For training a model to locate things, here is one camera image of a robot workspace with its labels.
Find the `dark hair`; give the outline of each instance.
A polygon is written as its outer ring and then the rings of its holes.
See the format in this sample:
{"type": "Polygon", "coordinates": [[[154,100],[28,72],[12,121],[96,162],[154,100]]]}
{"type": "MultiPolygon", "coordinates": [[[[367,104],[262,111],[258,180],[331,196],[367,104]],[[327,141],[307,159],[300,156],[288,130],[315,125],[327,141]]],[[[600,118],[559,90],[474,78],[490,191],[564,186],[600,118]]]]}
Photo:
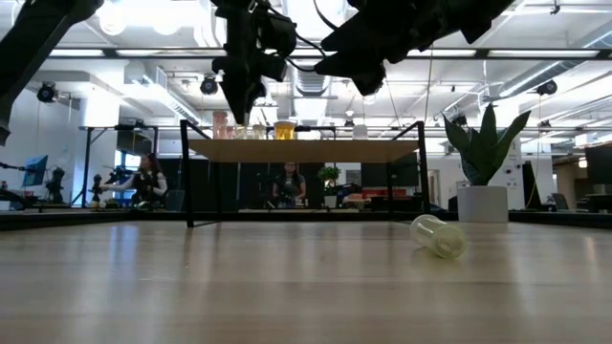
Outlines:
{"type": "Polygon", "coordinates": [[[143,156],[149,160],[149,164],[151,166],[150,167],[151,172],[153,173],[154,176],[157,176],[160,173],[162,174],[164,173],[162,172],[162,166],[160,165],[160,161],[155,156],[155,153],[148,153],[143,156]]]}
{"type": "MultiPolygon", "coordinates": [[[[292,183],[296,186],[299,186],[300,182],[299,182],[299,173],[297,173],[297,163],[295,162],[285,162],[285,164],[287,163],[292,163],[295,165],[295,170],[294,173],[291,174],[291,179],[292,179],[292,183]]],[[[287,172],[283,171],[283,175],[282,175],[282,182],[285,183],[285,181],[287,180],[287,172]]]]}

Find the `potted plant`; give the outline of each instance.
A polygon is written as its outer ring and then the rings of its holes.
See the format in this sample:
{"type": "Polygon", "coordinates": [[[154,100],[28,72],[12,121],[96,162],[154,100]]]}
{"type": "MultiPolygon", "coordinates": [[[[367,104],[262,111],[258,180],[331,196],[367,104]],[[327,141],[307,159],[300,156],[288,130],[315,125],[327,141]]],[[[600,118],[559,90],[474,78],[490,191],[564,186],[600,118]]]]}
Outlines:
{"type": "Polygon", "coordinates": [[[473,223],[508,222],[508,191],[505,186],[488,186],[504,163],[514,138],[527,125],[531,112],[514,119],[505,130],[497,131],[495,111],[490,104],[482,118],[480,132],[467,131],[445,120],[448,141],[461,153],[463,172],[469,187],[457,190],[459,221],[473,223]]]}
{"type": "Polygon", "coordinates": [[[320,170],[318,170],[317,176],[323,182],[325,207],[330,209],[336,208],[338,206],[336,180],[340,176],[340,169],[337,167],[322,167],[320,170]]]}

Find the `red object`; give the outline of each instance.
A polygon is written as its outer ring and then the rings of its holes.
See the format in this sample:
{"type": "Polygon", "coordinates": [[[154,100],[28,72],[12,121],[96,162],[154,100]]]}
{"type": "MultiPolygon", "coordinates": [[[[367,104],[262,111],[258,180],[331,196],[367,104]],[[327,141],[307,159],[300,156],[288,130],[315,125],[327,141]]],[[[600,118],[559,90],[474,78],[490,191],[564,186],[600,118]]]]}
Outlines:
{"type": "MultiPolygon", "coordinates": [[[[363,198],[371,198],[371,197],[385,197],[388,196],[388,192],[386,187],[380,188],[368,188],[362,191],[363,198]]],[[[408,192],[405,188],[393,189],[393,196],[408,196],[408,192]]]]}

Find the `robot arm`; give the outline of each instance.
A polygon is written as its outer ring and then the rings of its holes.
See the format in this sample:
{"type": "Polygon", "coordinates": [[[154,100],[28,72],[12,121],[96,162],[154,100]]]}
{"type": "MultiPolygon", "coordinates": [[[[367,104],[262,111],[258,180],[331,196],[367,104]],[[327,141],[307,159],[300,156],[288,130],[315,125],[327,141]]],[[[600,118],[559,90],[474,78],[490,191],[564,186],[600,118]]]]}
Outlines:
{"type": "Polygon", "coordinates": [[[0,146],[11,134],[12,104],[51,51],[76,23],[88,19],[103,0],[26,0],[15,24],[0,41],[0,146]]]}

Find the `cup on shelf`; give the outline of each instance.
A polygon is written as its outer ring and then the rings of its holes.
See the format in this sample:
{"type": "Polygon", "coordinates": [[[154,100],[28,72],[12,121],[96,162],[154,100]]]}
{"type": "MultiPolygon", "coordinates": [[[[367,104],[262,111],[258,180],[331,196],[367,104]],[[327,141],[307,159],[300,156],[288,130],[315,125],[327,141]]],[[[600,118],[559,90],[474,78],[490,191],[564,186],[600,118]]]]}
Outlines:
{"type": "Polygon", "coordinates": [[[295,123],[287,120],[275,123],[274,138],[276,140],[295,140],[295,123]]]}
{"type": "Polygon", "coordinates": [[[247,127],[244,125],[236,124],[233,134],[236,140],[246,140],[247,139],[247,127]]]}
{"type": "Polygon", "coordinates": [[[212,113],[212,137],[216,140],[225,139],[228,134],[228,113],[215,111],[212,113]]]}
{"type": "Polygon", "coordinates": [[[252,138],[254,140],[265,140],[266,139],[266,126],[262,124],[255,124],[252,127],[252,138]]]}

